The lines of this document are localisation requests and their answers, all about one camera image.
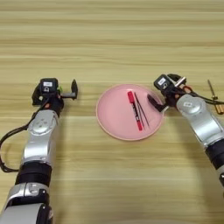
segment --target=wire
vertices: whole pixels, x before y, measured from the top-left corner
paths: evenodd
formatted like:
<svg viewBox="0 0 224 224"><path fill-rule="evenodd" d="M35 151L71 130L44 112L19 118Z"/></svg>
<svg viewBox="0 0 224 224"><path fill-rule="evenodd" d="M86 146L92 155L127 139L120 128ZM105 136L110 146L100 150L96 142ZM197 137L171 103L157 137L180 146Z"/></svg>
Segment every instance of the wire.
<svg viewBox="0 0 224 224"><path fill-rule="evenodd" d="M195 92L191 92L191 93L186 93L185 91L171 91L173 94L175 95L191 95L191 96L194 96L194 97L199 97L203 100L205 100L206 103L208 104L211 104L211 105L221 105L221 104L224 104L224 101L215 101L215 100L212 100L212 99L208 99L202 95L199 95L199 94L196 94Z"/></svg>
<svg viewBox="0 0 224 224"><path fill-rule="evenodd" d="M32 115L31 120L26 125L13 129L9 131L8 133L6 133L0 140L0 150L2 149L2 145L7 138L14 136L21 131L27 130L32 120L36 117L37 113L41 109L43 109L49 101L50 101L50 98L47 98L45 103ZM0 168L2 169L3 172L18 172L18 169L11 169L5 164L5 162L2 160L1 153L0 153Z"/></svg>

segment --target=pink plate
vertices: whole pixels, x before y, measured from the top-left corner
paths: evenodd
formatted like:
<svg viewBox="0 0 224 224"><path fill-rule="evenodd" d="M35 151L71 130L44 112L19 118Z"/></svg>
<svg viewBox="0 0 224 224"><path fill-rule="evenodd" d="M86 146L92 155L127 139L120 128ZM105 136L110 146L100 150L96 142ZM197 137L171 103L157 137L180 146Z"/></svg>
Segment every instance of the pink plate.
<svg viewBox="0 0 224 224"><path fill-rule="evenodd" d="M144 128L139 130L128 92L132 91L143 108L149 126L142 114ZM96 116L101 127L112 137L127 141L144 139L154 134L161 126L163 115L159 113L147 99L147 95L161 103L155 93L145 87L124 84L110 88L100 98L96 106Z"/></svg>

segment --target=red marker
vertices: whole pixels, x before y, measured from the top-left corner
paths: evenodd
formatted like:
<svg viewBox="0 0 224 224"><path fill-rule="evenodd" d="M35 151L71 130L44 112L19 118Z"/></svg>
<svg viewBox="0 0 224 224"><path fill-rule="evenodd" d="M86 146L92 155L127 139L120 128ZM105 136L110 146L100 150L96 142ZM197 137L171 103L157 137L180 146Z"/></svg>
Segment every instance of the red marker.
<svg viewBox="0 0 224 224"><path fill-rule="evenodd" d="M138 127L139 130L143 130L143 126L141 124L141 121L139 119L139 115L137 113L137 106L136 106L136 103L135 103L135 98L134 98L134 95L131 91L128 92L128 97L129 97L129 102L132 105L132 108L134 110L137 127Z"/></svg>

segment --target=silver metal arm segment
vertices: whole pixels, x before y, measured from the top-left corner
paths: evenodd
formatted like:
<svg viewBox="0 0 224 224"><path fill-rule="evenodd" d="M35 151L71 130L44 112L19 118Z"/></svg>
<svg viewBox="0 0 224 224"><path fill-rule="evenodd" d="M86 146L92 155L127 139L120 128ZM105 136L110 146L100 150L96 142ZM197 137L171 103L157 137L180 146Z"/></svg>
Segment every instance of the silver metal arm segment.
<svg viewBox="0 0 224 224"><path fill-rule="evenodd" d="M41 165L48 165L52 169L58 123L59 118L54 111L49 109L38 112L35 119L29 125L28 131L30 136L24 148L21 167L23 165L35 164L40 169L42 169ZM41 214L48 215L45 218L50 223L52 210L46 205L46 201L49 198L48 183L50 179L46 181L47 184L42 184L39 182L29 182L29 177L27 181L24 179L23 183L14 185L10 189L8 199L0 216L0 224L36 224L40 223L37 218Z"/></svg>
<svg viewBox="0 0 224 224"><path fill-rule="evenodd" d="M178 111L190 123L195 136L204 147L224 186L224 128L209 111L205 101L189 94L177 102Z"/></svg>
<svg viewBox="0 0 224 224"><path fill-rule="evenodd" d="M53 166L59 118L52 110L41 110L29 126L29 140L24 148L22 164L42 161Z"/></svg>
<svg viewBox="0 0 224 224"><path fill-rule="evenodd" d="M204 148L224 138L223 127L201 98L185 94L178 100L177 108Z"/></svg>

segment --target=table surface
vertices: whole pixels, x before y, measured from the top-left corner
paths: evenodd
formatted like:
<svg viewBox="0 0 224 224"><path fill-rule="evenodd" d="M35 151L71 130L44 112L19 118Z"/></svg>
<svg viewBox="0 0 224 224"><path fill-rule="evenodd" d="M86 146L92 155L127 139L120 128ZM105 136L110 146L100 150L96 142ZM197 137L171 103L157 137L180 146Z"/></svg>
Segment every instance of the table surface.
<svg viewBox="0 0 224 224"><path fill-rule="evenodd" d="M56 77L65 90L79 83L79 100L67 100L60 119L56 224L223 223L217 174L175 109L156 135L132 143L108 136L95 117L107 88L155 89L167 73L207 97L210 79L224 99L223 23L222 0L0 1L0 136L29 120L41 78ZM19 166L26 139L4 144L8 165ZM0 172L0 207L15 177Z"/></svg>

